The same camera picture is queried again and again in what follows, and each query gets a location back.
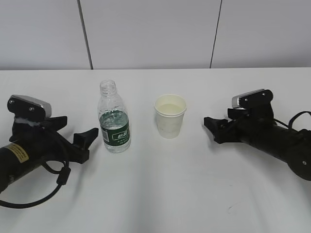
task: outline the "white wall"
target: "white wall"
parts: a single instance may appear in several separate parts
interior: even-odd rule
[[[310,0],[223,0],[212,68],[310,67]]]
[[[209,67],[221,0],[81,0],[95,69]],[[223,0],[212,68],[311,67],[310,0]],[[0,69],[90,69],[78,0],[2,0]]]
[[[0,69],[90,69],[76,0],[1,0]]]
[[[81,0],[94,69],[207,68],[220,0]]]

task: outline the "black cable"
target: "black cable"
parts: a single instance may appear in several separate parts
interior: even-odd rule
[[[12,209],[26,209],[26,208],[34,207],[36,205],[42,204],[42,203],[46,202],[47,200],[51,199],[60,190],[61,186],[62,185],[59,184],[46,197],[44,197],[44,198],[42,198],[40,200],[34,201],[34,202],[30,202],[30,203],[27,203],[27,204],[14,204],[14,203],[9,203],[9,202],[0,200],[0,206],[12,208]]]
[[[285,123],[283,123],[282,121],[280,121],[280,120],[278,120],[278,119],[273,119],[273,120],[274,120],[275,122],[277,122],[277,123],[279,123],[279,124],[285,126],[286,128],[288,128],[288,125],[285,124]]]
[[[302,114],[305,114],[305,113],[308,113],[310,116],[311,116],[311,112],[309,111],[303,111],[303,112],[300,112],[300,113],[297,113],[295,116],[293,116],[293,118],[290,120],[290,122],[288,123],[288,129],[289,130],[292,130],[293,129],[293,123],[294,121],[300,117]]]

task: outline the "robotic arm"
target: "robotic arm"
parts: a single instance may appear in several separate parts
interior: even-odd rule
[[[311,181],[311,131],[292,128],[300,115],[311,115],[311,112],[298,113],[286,125],[274,119],[272,99],[272,92],[265,89],[235,96],[232,109],[228,109],[231,121],[206,117],[204,125],[213,134],[215,142],[246,143],[286,162],[296,175]]]
[[[39,166],[58,174],[56,189],[39,201],[28,204],[0,201],[0,206],[4,207],[29,208],[47,201],[66,184],[70,162],[83,164],[89,159],[88,147],[98,136],[98,128],[75,133],[71,144],[57,132],[67,125],[67,117],[51,117],[49,103],[28,96],[12,95],[7,106],[15,114],[15,120],[9,140],[11,144],[0,148],[0,193]],[[64,166],[56,171],[48,166],[47,161],[59,161]]]

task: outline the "cup rim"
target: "cup rim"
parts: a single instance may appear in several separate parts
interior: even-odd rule
[[[183,111],[181,111],[180,113],[177,113],[177,114],[164,114],[164,113],[158,111],[157,108],[156,108],[156,101],[159,98],[161,98],[162,96],[177,96],[177,97],[181,98],[185,102],[185,106],[186,106],[185,109]],[[187,103],[186,103],[185,99],[182,96],[177,95],[177,94],[164,94],[164,95],[159,96],[156,99],[156,101],[154,102],[155,111],[156,111],[156,113],[158,113],[159,115],[164,116],[164,117],[179,117],[179,116],[183,115],[185,113],[185,111],[187,110]]]

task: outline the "green bottle label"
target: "green bottle label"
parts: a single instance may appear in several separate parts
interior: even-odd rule
[[[123,144],[127,143],[130,139],[130,130],[129,130],[129,123],[127,121],[126,125],[123,127],[110,130],[101,127],[103,133],[104,142],[110,146],[117,147],[122,146]]]

